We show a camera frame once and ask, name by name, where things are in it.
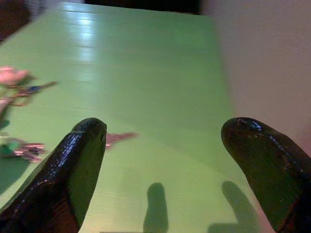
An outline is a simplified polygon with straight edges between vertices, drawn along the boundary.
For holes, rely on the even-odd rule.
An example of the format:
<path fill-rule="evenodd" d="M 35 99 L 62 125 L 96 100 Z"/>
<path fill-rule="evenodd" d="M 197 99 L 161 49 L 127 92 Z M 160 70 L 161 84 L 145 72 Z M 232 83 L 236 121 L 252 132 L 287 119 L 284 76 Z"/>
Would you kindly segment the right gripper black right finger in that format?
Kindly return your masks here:
<path fill-rule="evenodd" d="M 228 119 L 221 140 L 274 232 L 311 233 L 311 157 L 287 135 L 250 117 Z"/>

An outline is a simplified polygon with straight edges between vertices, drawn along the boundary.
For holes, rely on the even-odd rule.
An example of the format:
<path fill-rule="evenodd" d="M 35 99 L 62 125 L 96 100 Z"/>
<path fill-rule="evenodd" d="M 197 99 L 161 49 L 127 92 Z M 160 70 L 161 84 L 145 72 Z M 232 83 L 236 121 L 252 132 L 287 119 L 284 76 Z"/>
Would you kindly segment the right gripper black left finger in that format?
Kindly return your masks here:
<path fill-rule="evenodd" d="M 0 233 L 79 233 L 105 153 L 106 124 L 78 122 L 0 208 Z"/>

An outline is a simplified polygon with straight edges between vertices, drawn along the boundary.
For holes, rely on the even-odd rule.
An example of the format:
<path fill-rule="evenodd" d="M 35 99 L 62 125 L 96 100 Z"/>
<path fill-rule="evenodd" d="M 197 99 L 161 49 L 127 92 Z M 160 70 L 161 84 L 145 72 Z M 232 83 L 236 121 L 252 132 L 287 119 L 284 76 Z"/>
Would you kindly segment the keyring with pale charm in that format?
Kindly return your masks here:
<path fill-rule="evenodd" d="M 31 85 L 37 78 L 27 70 L 15 69 L 11 66 L 0 67 L 0 105 L 25 106 L 30 103 L 32 97 L 43 89 L 58 84 L 51 81 L 41 85 Z"/>

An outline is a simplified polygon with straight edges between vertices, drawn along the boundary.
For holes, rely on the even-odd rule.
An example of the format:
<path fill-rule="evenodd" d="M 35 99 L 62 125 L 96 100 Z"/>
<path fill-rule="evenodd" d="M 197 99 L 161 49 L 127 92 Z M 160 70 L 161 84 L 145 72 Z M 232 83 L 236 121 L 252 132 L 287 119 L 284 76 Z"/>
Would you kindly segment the small silver key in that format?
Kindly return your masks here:
<path fill-rule="evenodd" d="M 106 143 L 105 143 L 105 148 L 110 149 L 113 147 L 114 144 L 127 140 L 129 138 L 133 138 L 138 136 L 137 133 L 133 132 L 127 132 L 127 133 L 108 133 L 106 135 Z"/>

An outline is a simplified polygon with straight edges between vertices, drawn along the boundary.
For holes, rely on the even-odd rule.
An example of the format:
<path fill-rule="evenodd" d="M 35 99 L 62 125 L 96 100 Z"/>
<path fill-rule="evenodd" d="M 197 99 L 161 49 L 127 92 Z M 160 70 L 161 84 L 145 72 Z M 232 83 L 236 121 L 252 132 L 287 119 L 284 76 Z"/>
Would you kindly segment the silver key bunch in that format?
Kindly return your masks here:
<path fill-rule="evenodd" d="M 30 143 L 25 140 L 10 137 L 7 133 L 0 133 L 0 157 L 22 158 L 30 162 L 40 161 L 42 154 L 47 151 L 42 143 Z"/>

